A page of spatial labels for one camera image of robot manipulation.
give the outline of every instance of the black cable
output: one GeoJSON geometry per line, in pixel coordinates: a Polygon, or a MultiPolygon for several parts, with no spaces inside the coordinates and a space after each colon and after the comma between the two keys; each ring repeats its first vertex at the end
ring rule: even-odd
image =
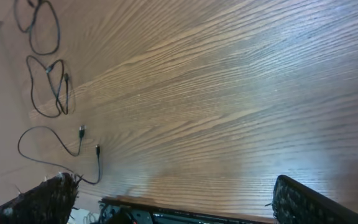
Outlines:
{"type": "Polygon", "coordinates": [[[25,62],[27,64],[27,68],[29,70],[29,73],[30,73],[30,79],[31,79],[31,89],[30,89],[30,97],[31,97],[31,103],[34,107],[34,109],[40,113],[42,116],[45,116],[47,118],[57,118],[59,117],[62,113],[64,115],[67,115],[68,114],[68,82],[69,82],[69,76],[67,73],[65,73],[65,67],[64,67],[64,63],[63,63],[63,60],[62,59],[58,59],[56,61],[54,61],[50,66],[46,67],[44,64],[42,64],[42,62],[40,60],[38,60],[36,57],[32,56],[32,55],[28,55],[27,58],[25,59],[25,62]],[[31,71],[31,67],[30,67],[30,62],[29,60],[30,59],[34,59],[39,65],[41,65],[41,67],[45,70],[46,74],[47,74],[47,78],[48,78],[48,82],[49,82],[49,86],[52,90],[52,93],[55,97],[55,106],[56,106],[56,109],[57,109],[57,114],[55,115],[47,115],[43,112],[41,112],[38,107],[35,105],[35,102],[34,102],[34,77],[32,75],[32,71],[31,71]],[[52,80],[50,79],[50,72],[53,70],[54,66],[59,63],[62,65],[62,74],[61,74],[61,77],[60,77],[60,81],[59,81],[59,86],[58,86],[58,89],[57,91],[55,91],[54,87],[53,87],[53,84],[52,84],[52,80]],[[59,99],[59,95],[60,95],[60,89],[61,89],[61,86],[62,86],[62,81],[65,81],[66,83],[66,109],[64,109],[63,105],[62,105],[62,102],[60,101],[59,99]]]}
{"type": "Polygon", "coordinates": [[[92,184],[92,185],[95,185],[95,184],[98,184],[100,182],[100,178],[101,178],[101,171],[100,171],[100,160],[99,160],[99,156],[100,156],[100,147],[99,145],[96,146],[96,156],[97,156],[97,160],[98,160],[98,179],[96,182],[92,182],[92,181],[88,181],[86,180],[85,178],[83,178],[82,175],[79,175],[77,174],[76,172],[72,171],[70,168],[68,167],[65,167],[63,165],[60,165],[60,164],[55,164],[55,163],[52,163],[52,162],[46,162],[46,161],[41,161],[41,160],[38,160],[38,159],[33,159],[31,157],[28,157],[28,156],[25,156],[21,150],[20,150],[20,142],[22,141],[22,138],[24,137],[24,135],[26,133],[28,133],[29,131],[35,129],[35,128],[45,128],[49,131],[51,131],[55,136],[56,138],[59,140],[60,144],[63,146],[63,148],[66,150],[66,152],[68,152],[70,155],[72,156],[78,156],[80,154],[80,150],[81,150],[81,142],[82,142],[82,139],[83,138],[80,138],[80,146],[78,148],[78,152],[75,154],[75,153],[72,153],[70,150],[68,150],[68,148],[66,147],[66,145],[64,145],[63,141],[60,139],[60,137],[57,135],[57,133],[50,127],[46,127],[46,126],[34,126],[32,128],[29,128],[27,129],[23,134],[22,136],[20,136],[19,138],[19,141],[17,142],[17,151],[19,152],[19,154],[26,158],[26,159],[29,159],[31,161],[34,161],[34,162],[40,162],[40,163],[43,163],[43,164],[48,164],[48,165],[51,165],[51,166],[57,166],[57,167],[60,167],[60,168],[63,168],[63,169],[66,169],[68,170],[69,172],[73,173],[74,175],[76,175],[77,177],[80,178],[80,180],[84,180],[84,182],[88,183],[88,184],[92,184]]]}
{"type": "Polygon", "coordinates": [[[15,20],[16,20],[16,23],[17,23],[17,26],[18,26],[19,30],[21,32],[23,32],[23,33],[29,33],[29,42],[30,42],[31,50],[34,53],[36,53],[37,55],[50,55],[50,54],[55,53],[59,49],[59,46],[60,46],[60,26],[59,26],[59,21],[58,21],[55,9],[53,8],[52,4],[49,1],[46,1],[46,0],[38,0],[37,5],[35,6],[34,3],[32,3],[30,0],[27,0],[27,3],[31,7],[35,8],[35,9],[34,9],[34,13],[33,13],[33,17],[32,17],[30,25],[27,28],[24,29],[20,25],[20,22],[19,22],[19,19],[18,19],[18,16],[17,16],[17,2],[18,2],[18,0],[14,0],[13,15],[15,17],[15,20]],[[33,31],[33,28],[35,26],[35,22],[37,20],[37,15],[38,15],[39,9],[45,3],[49,6],[50,10],[52,11],[53,17],[55,18],[56,27],[57,27],[57,45],[52,51],[46,52],[46,53],[41,53],[41,52],[36,51],[34,49],[34,46],[32,45],[32,31],[33,31]]]}

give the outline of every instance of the wire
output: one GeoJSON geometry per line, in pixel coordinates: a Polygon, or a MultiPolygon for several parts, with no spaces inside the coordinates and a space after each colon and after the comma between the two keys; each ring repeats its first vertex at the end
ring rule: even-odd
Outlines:
{"type": "Polygon", "coordinates": [[[101,179],[101,171],[100,171],[100,160],[99,160],[100,148],[98,149],[99,145],[96,146],[96,155],[97,155],[97,160],[98,160],[98,179],[97,179],[96,182],[92,182],[92,181],[86,180],[85,178],[83,178],[82,175],[77,174],[76,172],[74,172],[74,171],[71,170],[70,168],[65,167],[65,166],[63,166],[63,165],[56,164],[56,163],[52,163],[52,162],[47,162],[47,161],[41,161],[41,160],[38,160],[38,159],[33,159],[33,158],[31,158],[31,157],[28,157],[28,156],[24,155],[24,154],[21,152],[21,150],[20,150],[20,142],[22,141],[22,138],[24,137],[24,135],[25,135],[26,133],[28,133],[29,131],[31,131],[31,130],[33,130],[33,129],[35,129],[35,128],[45,128],[45,129],[51,131],[51,132],[56,136],[56,138],[59,140],[60,144],[63,146],[63,148],[66,150],[66,152],[68,152],[70,155],[76,157],[76,156],[78,156],[78,155],[80,154],[82,138],[80,138],[80,146],[79,146],[79,148],[78,148],[78,152],[77,152],[77,153],[73,153],[73,152],[71,152],[70,150],[68,150],[68,148],[66,147],[66,145],[64,145],[63,141],[60,139],[60,137],[57,135],[57,133],[56,133],[52,128],[47,127],[47,126],[34,126],[34,127],[32,127],[32,128],[27,129],[27,130],[22,134],[22,136],[20,136],[19,141],[17,142],[17,151],[19,152],[19,154],[20,154],[22,157],[24,157],[24,158],[26,158],[26,159],[29,159],[29,160],[31,160],[31,161],[34,161],[34,162],[39,162],[39,163],[43,163],[43,164],[47,164],[47,165],[51,165],[51,166],[57,166],[57,167],[66,169],[66,170],[68,170],[69,172],[71,172],[71,173],[73,173],[74,175],[76,175],[77,177],[79,177],[80,180],[83,180],[84,182],[86,182],[86,183],[88,183],[88,184],[96,185],[96,184],[98,184],[98,183],[100,182],[100,179],[101,179]]]}
{"type": "Polygon", "coordinates": [[[46,67],[44,64],[42,64],[42,62],[40,60],[38,60],[36,57],[32,56],[32,55],[28,55],[25,59],[25,62],[27,64],[27,68],[29,70],[29,73],[30,73],[30,79],[31,79],[31,89],[30,89],[30,97],[31,97],[31,103],[34,107],[34,109],[39,113],[41,114],[42,116],[44,117],[47,117],[47,118],[57,118],[59,117],[62,113],[64,115],[67,115],[68,114],[68,82],[69,82],[69,76],[67,73],[65,73],[65,67],[64,67],[64,63],[63,63],[63,60],[62,59],[58,59],[56,61],[54,61],[50,66],[46,67]],[[57,109],[57,114],[55,115],[47,115],[43,112],[41,112],[38,107],[35,105],[35,102],[34,102],[34,77],[33,77],[33,74],[32,74],[32,71],[31,71],[31,67],[30,67],[30,59],[33,59],[35,60],[39,65],[42,66],[42,68],[46,71],[47,73],[47,78],[48,78],[48,82],[49,82],[49,86],[52,90],[52,93],[55,97],[55,106],[56,106],[56,109],[57,109]],[[60,77],[60,81],[59,81],[59,86],[58,86],[58,89],[57,91],[55,91],[54,87],[53,87],[53,84],[52,84],[52,80],[50,79],[50,72],[53,70],[54,66],[57,64],[57,63],[60,63],[62,65],[62,74],[61,74],[61,77],[60,77]],[[61,87],[62,87],[62,81],[65,81],[66,83],[66,109],[64,109],[63,105],[62,105],[62,102],[60,101],[59,99],[59,95],[60,95],[60,90],[61,90],[61,87]]]}
{"type": "Polygon", "coordinates": [[[55,9],[53,8],[52,4],[49,1],[46,1],[46,0],[38,0],[38,4],[35,6],[34,3],[32,3],[30,0],[27,0],[27,3],[29,4],[29,6],[34,8],[34,13],[33,13],[33,17],[32,17],[30,25],[28,27],[26,27],[26,28],[23,28],[20,25],[18,15],[17,15],[17,2],[18,1],[19,0],[14,0],[13,15],[15,17],[16,24],[17,24],[19,30],[21,32],[23,32],[23,33],[29,33],[29,42],[30,42],[31,50],[34,53],[36,53],[37,55],[50,55],[50,54],[55,53],[59,49],[59,46],[60,46],[60,26],[59,26],[59,20],[57,18],[55,9]],[[47,4],[49,6],[50,10],[52,11],[53,17],[55,18],[56,27],[57,27],[57,44],[56,44],[56,47],[52,51],[46,52],[46,53],[41,53],[41,52],[36,51],[34,49],[34,46],[32,45],[32,31],[33,31],[33,28],[35,26],[35,22],[37,20],[37,15],[38,15],[39,9],[41,8],[41,6],[43,4],[47,4]]]}

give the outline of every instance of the wood grain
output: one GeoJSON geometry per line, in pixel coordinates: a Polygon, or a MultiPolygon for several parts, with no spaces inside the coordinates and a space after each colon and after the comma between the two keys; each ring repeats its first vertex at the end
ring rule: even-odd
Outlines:
{"type": "MultiPolygon", "coordinates": [[[[72,148],[78,126],[88,128],[75,159],[52,135],[34,133],[42,158],[91,178],[100,143],[102,182],[81,192],[271,217],[264,205],[286,174],[358,212],[358,1],[52,3],[61,47],[41,59],[66,61],[75,92],[68,116],[32,108],[31,51],[12,12],[2,34],[33,124],[72,148]]],[[[48,46],[54,21],[47,12],[37,19],[37,41],[48,46]]],[[[38,73],[37,104],[53,112],[38,73]]]]}

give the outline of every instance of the cable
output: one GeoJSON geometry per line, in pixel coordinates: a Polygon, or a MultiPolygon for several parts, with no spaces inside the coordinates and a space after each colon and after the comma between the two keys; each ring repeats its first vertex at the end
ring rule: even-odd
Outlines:
{"type": "Polygon", "coordinates": [[[32,17],[30,25],[27,28],[24,29],[20,25],[20,22],[19,22],[19,19],[18,19],[18,16],[17,16],[17,2],[18,1],[19,0],[14,0],[13,15],[15,17],[16,24],[17,24],[19,30],[21,32],[23,32],[23,33],[29,33],[29,42],[30,42],[31,50],[34,53],[36,53],[37,55],[50,55],[50,54],[55,53],[59,49],[59,46],[60,46],[60,26],[59,26],[59,21],[58,21],[55,9],[53,8],[52,4],[49,1],[46,1],[46,0],[38,0],[38,4],[35,6],[33,2],[31,2],[30,0],[27,0],[27,3],[29,4],[29,6],[34,8],[34,13],[33,13],[33,17],[32,17]],[[53,17],[55,18],[56,27],[57,27],[57,45],[52,51],[46,52],[46,53],[41,53],[41,52],[36,51],[34,49],[34,46],[32,45],[32,30],[33,30],[33,27],[34,27],[35,22],[37,20],[38,11],[41,8],[41,6],[43,4],[45,4],[45,3],[49,6],[50,10],[52,11],[53,17]]]}
{"type": "Polygon", "coordinates": [[[34,107],[34,109],[39,113],[41,114],[42,116],[44,117],[47,117],[47,118],[57,118],[59,117],[62,113],[64,115],[67,115],[68,114],[68,82],[69,82],[69,76],[67,73],[65,73],[65,67],[64,67],[64,63],[63,63],[63,60],[62,59],[58,59],[56,61],[54,61],[50,66],[46,67],[44,64],[42,64],[42,62],[40,60],[38,60],[36,57],[32,56],[32,55],[28,55],[25,59],[25,62],[27,64],[27,68],[29,70],[29,73],[30,73],[30,79],[31,79],[31,89],[30,89],[30,97],[31,97],[31,103],[34,107]],[[31,71],[31,67],[30,67],[30,59],[34,59],[39,65],[41,65],[41,67],[45,70],[46,74],[47,74],[47,78],[48,78],[48,82],[49,82],[49,86],[50,86],[50,89],[52,90],[52,93],[56,99],[55,101],[55,106],[56,106],[56,109],[58,111],[57,114],[55,115],[47,115],[43,112],[41,112],[38,107],[35,105],[35,102],[34,102],[34,77],[32,75],[32,71],[31,71]],[[59,81],[59,86],[58,86],[58,89],[57,91],[55,91],[54,87],[53,87],[53,84],[52,84],[52,81],[50,79],[50,72],[53,70],[54,66],[57,64],[57,63],[60,63],[62,65],[62,75],[60,77],[60,81],[59,81]],[[62,105],[62,102],[60,101],[59,99],[59,95],[60,95],[60,89],[62,87],[62,81],[65,81],[66,83],[66,110],[64,109],[63,105],[62,105]]]}
{"type": "Polygon", "coordinates": [[[97,179],[96,182],[92,182],[92,181],[86,180],[85,178],[83,178],[82,175],[77,174],[76,172],[74,172],[74,171],[71,170],[70,168],[65,167],[65,166],[63,166],[63,165],[56,164],[56,163],[52,163],[52,162],[41,161],[41,160],[38,160],[38,159],[33,159],[33,158],[31,158],[31,157],[28,157],[28,156],[24,155],[24,154],[21,152],[21,150],[20,150],[20,142],[22,141],[22,138],[24,137],[24,135],[25,135],[26,133],[28,133],[29,131],[31,131],[31,130],[33,130],[33,129],[35,129],[35,128],[45,128],[45,129],[51,131],[51,132],[56,136],[56,138],[59,140],[60,144],[63,146],[63,148],[66,150],[66,152],[68,152],[70,155],[76,157],[76,156],[78,156],[78,155],[80,154],[81,142],[82,142],[83,136],[84,136],[84,134],[85,134],[85,127],[84,127],[84,126],[81,126],[81,127],[80,127],[80,136],[82,135],[82,137],[80,137],[80,146],[79,146],[79,148],[78,148],[78,152],[77,152],[77,153],[73,153],[73,152],[71,152],[70,150],[68,150],[68,148],[66,147],[66,145],[64,145],[63,141],[62,141],[62,140],[60,139],[60,137],[57,135],[57,133],[56,133],[52,128],[47,127],[47,126],[34,126],[34,127],[32,127],[32,128],[27,129],[27,130],[22,134],[22,136],[20,136],[19,141],[17,142],[17,151],[19,152],[19,154],[20,154],[22,157],[24,157],[24,158],[26,158],[26,159],[29,159],[29,160],[31,160],[31,161],[39,162],[39,163],[43,163],[43,164],[48,164],[48,165],[51,165],[51,166],[57,166],[57,167],[66,169],[66,170],[68,170],[69,172],[71,172],[71,173],[73,173],[74,175],[76,175],[77,177],[79,177],[80,180],[83,180],[84,182],[86,182],[86,183],[88,183],[88,184],[96,185],[96,184],[98,184],[98,183],[100,182],[100,179],[101,179],[101,171],[100,171],[100,159],[99,159],[99,157],[100,157],[100,146],[99,146],[99,145],[96,145],[96,157],[97,157],[97,160],[98,160],[98,179],[97,179]]]}

